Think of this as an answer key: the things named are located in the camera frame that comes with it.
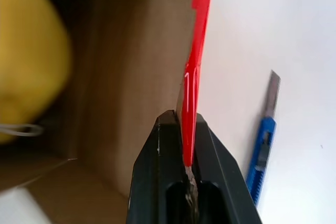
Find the blue utility knife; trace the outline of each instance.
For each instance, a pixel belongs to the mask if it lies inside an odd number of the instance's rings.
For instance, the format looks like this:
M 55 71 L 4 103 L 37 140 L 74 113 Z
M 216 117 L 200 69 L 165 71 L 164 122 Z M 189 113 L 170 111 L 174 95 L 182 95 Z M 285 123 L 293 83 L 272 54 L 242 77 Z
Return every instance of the blue utility knife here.
M 247 174 L 246 185 L 254 201 L 258 204 L 261 187 L 263 184 L 268 154 L 272 145 L 276 122 L 274 111 L 280 85 L 280 77 L 272 71 L 267 91 L 265 114 L 260 122 L 256 144 L 254 147 L 250 167 Z

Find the black tool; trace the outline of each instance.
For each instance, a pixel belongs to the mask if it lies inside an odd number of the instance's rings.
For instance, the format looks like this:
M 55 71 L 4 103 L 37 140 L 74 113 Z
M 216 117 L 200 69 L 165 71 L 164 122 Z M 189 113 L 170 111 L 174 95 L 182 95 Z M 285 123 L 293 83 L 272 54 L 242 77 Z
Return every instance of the black tool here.
M 235 159 L 197 115 L 193 172 L 199 224 L 261 224 Z M 127 224 L 190 224 L 181 129 L 174 111 L 160 115 L 135 161 Z

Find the yellow object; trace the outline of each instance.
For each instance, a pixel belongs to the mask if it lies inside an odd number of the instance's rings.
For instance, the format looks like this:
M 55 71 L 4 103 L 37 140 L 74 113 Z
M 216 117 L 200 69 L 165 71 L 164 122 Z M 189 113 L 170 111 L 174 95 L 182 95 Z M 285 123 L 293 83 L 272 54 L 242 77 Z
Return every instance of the yellow object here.
M 49 0 L 0 0 L 0 123 L 33 121 L 70 73 L 70 42 Z M 0 144 L 13 136 L 0 133 Z

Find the blue plastic handle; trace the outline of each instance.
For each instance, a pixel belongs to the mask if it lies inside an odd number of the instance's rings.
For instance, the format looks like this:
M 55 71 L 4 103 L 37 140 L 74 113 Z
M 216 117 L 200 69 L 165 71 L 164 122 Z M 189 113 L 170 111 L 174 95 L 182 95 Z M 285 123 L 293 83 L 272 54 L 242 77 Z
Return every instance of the blue plastic handle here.
M 246 185 L 247 189 L 254 201 L 254 204 L 258 204 L 261 187 L 263 186 L 263 180 L 264 180 L 264 171 L 259 171 L 256 169 L 257 161 L 258 161 L 258 155 L 260 152 L 261 145 L 264 142 L 264 136 L 265 134 L 269 134 L 268 143 L 269 147 L 271 148 L 272 142 L 273 142 L 273 134 L 275 132 L 276 122 L 273 118 L 267 117 L 263 118 L 260 122 L 258 134 L 257 134 L 257 140 L 254 147 L 250 167 L 247 174 L 246 179 Z

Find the white wall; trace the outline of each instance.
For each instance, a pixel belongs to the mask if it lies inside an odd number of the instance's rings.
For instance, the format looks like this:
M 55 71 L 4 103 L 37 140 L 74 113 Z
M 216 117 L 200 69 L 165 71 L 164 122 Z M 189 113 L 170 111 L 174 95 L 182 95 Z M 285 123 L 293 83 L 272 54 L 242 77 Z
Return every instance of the white wall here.
M 51 224 L 31 194 L 24 188 L 0 193 L 1 224 Z
M 271 69 L 264 224 L 336 223 L 336 0 L 212 0 L 198 111 L 246 174 Z

